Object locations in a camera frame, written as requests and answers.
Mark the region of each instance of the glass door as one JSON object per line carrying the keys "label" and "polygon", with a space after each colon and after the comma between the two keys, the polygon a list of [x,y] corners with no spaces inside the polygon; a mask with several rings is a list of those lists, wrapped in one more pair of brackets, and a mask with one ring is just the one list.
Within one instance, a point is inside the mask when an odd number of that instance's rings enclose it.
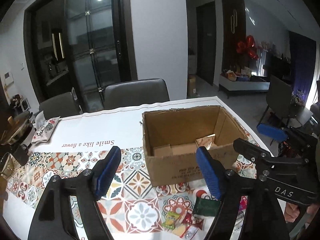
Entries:
{"label": "glass door", "polygon": [[118,0],[65,1],[70,61],[84,110],[100,111],[104,89],[131,80],[130,68],[121,68]]}

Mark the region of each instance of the red balloon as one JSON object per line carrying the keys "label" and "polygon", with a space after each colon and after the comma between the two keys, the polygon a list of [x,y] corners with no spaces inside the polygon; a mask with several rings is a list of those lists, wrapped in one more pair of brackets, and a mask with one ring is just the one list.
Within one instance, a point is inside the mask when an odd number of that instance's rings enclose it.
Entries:
{"label": "red balloon", "polygon": [[236,51],[240,54],[244,53],[246,50],[246,46],[245,46],[245,43],[243,41],[239,41],[237,43],[237,48],[236,48]]}
{"label": "red balloon", "polygon": [[246,41],[247,41],[247,47],[248,48],[252,48],[252,47],[254,47],[256,45],[256,42],[254,41],[254,38],[253,38],[252,35],[249,35],[247,37]]}
{"label": "red balloon", "polygon": [[248,49],[248,55],[250,58],[252,58],[254,60],[258,60],[258,58],[259,58],[259,56],[257,55],[257,53],[253,49]]}

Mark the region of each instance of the white wall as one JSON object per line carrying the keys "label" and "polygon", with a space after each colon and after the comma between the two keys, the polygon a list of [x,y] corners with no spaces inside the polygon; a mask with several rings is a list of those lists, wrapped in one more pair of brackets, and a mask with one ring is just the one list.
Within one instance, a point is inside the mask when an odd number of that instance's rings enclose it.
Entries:
{"label": "white wall", "polygon": [[222,53],[223,53],[223,12],[222,12],[222,0],[187,0],[187,12],[188,12],[188,43],[197,54],[197,18],[196,7],[215,2],[216,7],[216,25],[217,25],[217,44],[216,44],[216,62],[214,67],[213,83],[219,85],[219,77],[221,74],[222,66]]}
{"label": "white wall", "polygon": [[261,41],[272,42],[276,45],[278,56],[283,53],[285,57],[290,57],[289,31],[284,24],[262,6],[250,0],[244,0],[244,3],[248,9],[245,12],[246,35],[254,37],[256,46]]}
{"label": "white wall", "polygon": [[186,0],[131,0],[131,15],[138,79],[162,78],[170,100],[185,99]]}
{"label": "white wall", "polygon": [[35,0],[17,0],[0,22],[0,77],[4,85],[4,74],[12,72],[14,83],[8,88],[8,95],[21,94],[28,99],[32,109],[39,103],[28,73],[23,43],[24,11]]}

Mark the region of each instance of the pot lid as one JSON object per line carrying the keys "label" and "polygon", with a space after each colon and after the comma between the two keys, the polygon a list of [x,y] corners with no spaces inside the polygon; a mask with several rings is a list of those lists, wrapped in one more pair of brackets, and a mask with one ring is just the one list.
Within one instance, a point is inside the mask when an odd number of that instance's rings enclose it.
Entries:
{"label": "pot lid", "polygon": [[10,140],[16,136],[19,131],[25,126],[25,124],[28,122],[30,118],[30,112],[25,111],[22,114],[19,114],[15,117],[14,124],[10,125],[8,123],[7,129],[4,131],[4,133],[1,135],[1,145],[5,145],[10,142]]}

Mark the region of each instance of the white tablecloth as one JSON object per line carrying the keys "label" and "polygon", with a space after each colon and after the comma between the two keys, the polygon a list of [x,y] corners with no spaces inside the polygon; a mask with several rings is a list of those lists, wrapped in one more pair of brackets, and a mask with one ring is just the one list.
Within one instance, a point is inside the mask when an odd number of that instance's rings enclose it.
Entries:
{"label": "white tablecloth", "polygon": [[[49,143],[36,146],[34,152],[88,152],[109,150],[113,145],[120,149],[142,147],[142,113],[146,111],[189,108],[194,106],[221,105],[225,107],[239,123],[252,135],[263,149],[265,144],[252,129],[218,97],[195,98],[152,105],[123,107],[96,113],[85,113],[78,116],[62,118]],[[29,227],[34,209],[23,203],[19,198],[8,192],[8,201],[4,202],[3,216],[14,233],[25,240],[28,238]],[[195,240],[203,239],[212,220],[205,223],[204,231],[199,231]],[[80,236],[85,235],[83,228],[77,228]],[[123,233],[114,233],[115,240],[123,239]],[[130,234],[131,239],[177,240],[178,237],[167,232]]]}

